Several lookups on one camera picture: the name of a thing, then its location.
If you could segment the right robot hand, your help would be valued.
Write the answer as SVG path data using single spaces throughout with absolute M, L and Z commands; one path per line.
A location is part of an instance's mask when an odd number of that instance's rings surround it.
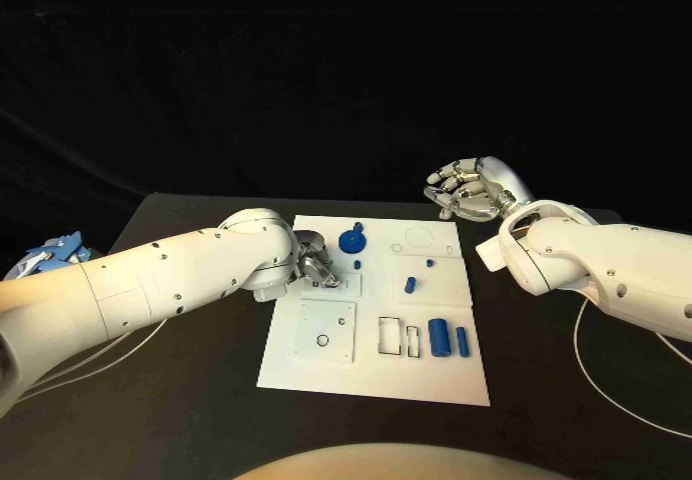
M 516 172 L 493 156 L 439 167 L 426 177 L 424 195 L 439 207 L 441 220 L 458 217 L 477 223 L 504 219 L 535 201 Z

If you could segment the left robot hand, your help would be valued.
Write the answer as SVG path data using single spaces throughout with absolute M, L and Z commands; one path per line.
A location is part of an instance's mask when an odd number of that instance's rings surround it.
M 294 237 L 298 248 L 295 276 L 307 278 L 318 287 L 336 288 L 339 286 L 339 278 L 330 271 L 331 261 L 324 237 L 311 230 L 295 230 Z

